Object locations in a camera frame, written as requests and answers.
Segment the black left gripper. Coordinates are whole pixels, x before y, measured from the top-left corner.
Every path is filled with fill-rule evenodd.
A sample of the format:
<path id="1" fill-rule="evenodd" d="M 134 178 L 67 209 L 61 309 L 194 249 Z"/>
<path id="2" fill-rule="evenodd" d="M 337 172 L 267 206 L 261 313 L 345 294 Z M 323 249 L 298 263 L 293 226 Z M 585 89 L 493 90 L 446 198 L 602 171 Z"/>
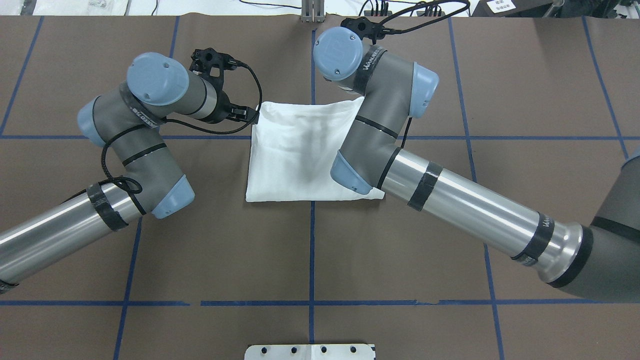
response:
<path id="1" fill-rule="evenodd" d="M 220 91 L 216 96 L 215 108 L 212 112 L 212 123 L 217 125 L 224 120 L 257 125 L 259 122 L 259 110 L 233 104 L 226 92 Z"/>

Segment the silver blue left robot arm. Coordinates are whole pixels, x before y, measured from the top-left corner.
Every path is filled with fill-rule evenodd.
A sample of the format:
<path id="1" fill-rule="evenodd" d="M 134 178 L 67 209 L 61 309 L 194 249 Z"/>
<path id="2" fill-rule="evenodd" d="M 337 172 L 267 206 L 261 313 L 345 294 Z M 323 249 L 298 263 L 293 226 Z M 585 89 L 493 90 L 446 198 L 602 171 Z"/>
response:
<path id="1" fill-rule="evenodd" d="M 116 89 L 96 96 L 77 114 L 77 125 L 100 148 L 101 180 L 1 234 L 1 292 L 121 231 L 147 214 L 164 219 L 187 207 L 195 192 L 160 135 L 163 125 L 227 136 L 256 125 L 259 108 L 234 104 L 225 74 L 255 71 L 213 48 L 197 48 L 190 65 L 157 52 L 131 61 Z"/>

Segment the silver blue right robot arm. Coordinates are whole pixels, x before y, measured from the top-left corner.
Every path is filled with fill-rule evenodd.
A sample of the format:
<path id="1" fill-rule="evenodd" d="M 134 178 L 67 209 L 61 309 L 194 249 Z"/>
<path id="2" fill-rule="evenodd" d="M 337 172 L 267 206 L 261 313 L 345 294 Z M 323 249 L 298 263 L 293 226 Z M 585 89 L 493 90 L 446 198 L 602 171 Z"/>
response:
<path id="1" fill-rule="evenodd" d="M 400 130 L 425 114 L 439 76 L 362 39 L 356 30 L 336 26 L 313 44 L 322 77 L 361 96 L 330 168 L 334 182 L 360 195 L 377 189 L 394 196 L 480 239 L 571 296 L 639 301 L 638 150 L 622 164 L 590 224 L 557 221 L 402 148 Z"/>

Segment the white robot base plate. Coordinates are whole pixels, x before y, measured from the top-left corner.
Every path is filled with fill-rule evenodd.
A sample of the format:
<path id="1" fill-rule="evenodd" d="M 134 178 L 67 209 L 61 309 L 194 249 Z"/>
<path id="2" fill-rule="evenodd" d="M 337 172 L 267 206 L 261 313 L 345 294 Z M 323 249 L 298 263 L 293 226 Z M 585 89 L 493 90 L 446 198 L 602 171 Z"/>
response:
<path id="1" fill-rule="evenodd" d="M 256 344 L 247 347 L 245 360 L 375 360 L 373 344 Z"/>

